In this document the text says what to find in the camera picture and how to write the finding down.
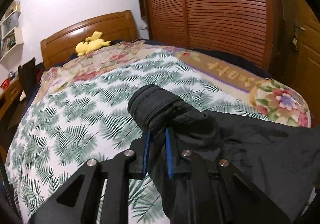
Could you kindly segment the yellow plush toy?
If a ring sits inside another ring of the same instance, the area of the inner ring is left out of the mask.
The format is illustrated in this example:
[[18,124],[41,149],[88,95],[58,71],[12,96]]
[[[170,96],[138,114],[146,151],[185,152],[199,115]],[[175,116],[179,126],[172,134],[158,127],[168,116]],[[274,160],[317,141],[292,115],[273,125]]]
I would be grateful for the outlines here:
[[111,42],[102,39],[102,34],[102,32],[95,31],[92,36],[87,37],[82,42],[79,42],[75,47],[75,52],[77,53],[77,56],[84,56],[102,47],[109,46]]

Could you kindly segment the wooden bed headboard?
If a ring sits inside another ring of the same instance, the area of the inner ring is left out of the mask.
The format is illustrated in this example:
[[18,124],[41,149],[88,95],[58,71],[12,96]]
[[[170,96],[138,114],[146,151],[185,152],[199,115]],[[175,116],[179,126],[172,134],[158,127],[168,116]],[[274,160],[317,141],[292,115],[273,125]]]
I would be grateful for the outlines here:
[[66,62],[75,53],[76,45],[91,37],[94,32],[102,32],[101,38],[105,41],[130,42],[138,39],[130,10],[93,17],[60,30],[40,42],[45,69]]

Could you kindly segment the wooden room door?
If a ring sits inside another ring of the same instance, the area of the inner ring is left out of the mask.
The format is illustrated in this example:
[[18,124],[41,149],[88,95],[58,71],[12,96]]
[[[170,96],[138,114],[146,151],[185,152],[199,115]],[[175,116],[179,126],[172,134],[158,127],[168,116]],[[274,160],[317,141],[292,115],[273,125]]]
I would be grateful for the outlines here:
[[319,124],[319,20],[306,0],[282,0],[285,74],[283,82],[307,102],[311,126]]

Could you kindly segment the wooden louvered wardrobe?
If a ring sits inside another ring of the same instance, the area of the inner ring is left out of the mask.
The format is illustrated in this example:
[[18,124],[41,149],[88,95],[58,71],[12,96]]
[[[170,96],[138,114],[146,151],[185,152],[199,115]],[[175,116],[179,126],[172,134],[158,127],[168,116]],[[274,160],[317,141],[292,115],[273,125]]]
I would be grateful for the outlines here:
[[268,70],[277,51],[278,0],[141,0],[149,37],[223,51]]

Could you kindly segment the fern print white blanket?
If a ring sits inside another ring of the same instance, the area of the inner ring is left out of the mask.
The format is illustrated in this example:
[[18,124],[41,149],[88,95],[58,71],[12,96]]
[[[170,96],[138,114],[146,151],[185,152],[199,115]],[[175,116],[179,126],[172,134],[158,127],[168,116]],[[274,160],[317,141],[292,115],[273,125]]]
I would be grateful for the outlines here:
[[5,169],[24,223],[87,160],[111,159],[140,138],[142,132],[127,104],[147,84],[156,84],[201,111],[263,118],[163,49],[75,82],[34,102],[9,147]]

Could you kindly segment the red basket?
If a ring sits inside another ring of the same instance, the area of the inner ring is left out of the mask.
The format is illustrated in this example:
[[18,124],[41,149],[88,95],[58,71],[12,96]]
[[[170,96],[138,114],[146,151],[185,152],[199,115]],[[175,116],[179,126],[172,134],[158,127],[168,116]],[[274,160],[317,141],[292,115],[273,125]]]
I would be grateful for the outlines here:
[[10,78],[7,78],[2,82],[1,88],[3,90],[6,90],[9,86],[10,86]]

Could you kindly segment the floral quilt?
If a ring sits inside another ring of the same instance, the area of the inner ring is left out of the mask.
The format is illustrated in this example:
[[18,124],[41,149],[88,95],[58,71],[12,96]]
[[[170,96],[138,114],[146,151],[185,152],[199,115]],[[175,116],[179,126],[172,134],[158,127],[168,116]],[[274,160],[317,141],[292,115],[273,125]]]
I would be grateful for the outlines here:
[[247,60],[227,53],[191,51],[173,46],[153,45],[148,41],[120,42],[88,54],[76,48],[69,61],[51,65],[43,73],[36,101],[60,91],[75,81],[87,81],[116,68],[150,57],[163,49],[234,98],[257,109],[272,121],[288,126],[311,126],[307,102],[292,88],[262,76],[262,71]]

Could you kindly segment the white wall shelf unit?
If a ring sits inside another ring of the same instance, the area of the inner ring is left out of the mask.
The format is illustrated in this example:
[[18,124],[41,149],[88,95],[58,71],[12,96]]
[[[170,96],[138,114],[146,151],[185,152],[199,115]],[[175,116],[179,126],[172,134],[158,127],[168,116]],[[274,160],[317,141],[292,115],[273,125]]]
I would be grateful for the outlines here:
[[20,2],[13,1],[1,18],[1,60],[24,44],[19,26]]

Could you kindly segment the dark wooden chair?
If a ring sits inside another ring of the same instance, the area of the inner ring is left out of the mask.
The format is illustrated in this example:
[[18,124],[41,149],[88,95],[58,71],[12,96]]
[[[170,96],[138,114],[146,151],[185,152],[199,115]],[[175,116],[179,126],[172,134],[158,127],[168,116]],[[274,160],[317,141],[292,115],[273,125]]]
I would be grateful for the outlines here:
[[24,65],[18,66],[18,77],[21,88],[26,95],[26,99],[29,99],[34,87],[37,84],[36,65],[34,57]]

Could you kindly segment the black jacket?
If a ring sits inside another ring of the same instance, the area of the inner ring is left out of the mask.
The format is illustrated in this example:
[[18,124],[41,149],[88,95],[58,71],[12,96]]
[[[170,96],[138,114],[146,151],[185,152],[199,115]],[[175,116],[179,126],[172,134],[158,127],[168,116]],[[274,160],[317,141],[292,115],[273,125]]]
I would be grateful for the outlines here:
[[199,111],[175,94],[150,84],[130,98],[129,114],[150,131],[148,172],[173,223],[187,221],[187,184],[168,176],[165,129],[179,149],[205,160],[226,159],[295,221],[319,173],[319,128],[291,127],[246,116]]

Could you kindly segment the wooden desk with cabinets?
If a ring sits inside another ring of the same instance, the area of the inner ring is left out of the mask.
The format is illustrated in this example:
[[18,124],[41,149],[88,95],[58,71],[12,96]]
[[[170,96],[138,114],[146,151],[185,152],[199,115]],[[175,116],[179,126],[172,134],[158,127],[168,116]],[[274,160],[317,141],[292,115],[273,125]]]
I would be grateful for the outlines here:
[[16,127],[9,127],[19,104],[22,87],[19,78],[14,78],[6,90],[1,93],[1,156],[5,160]]

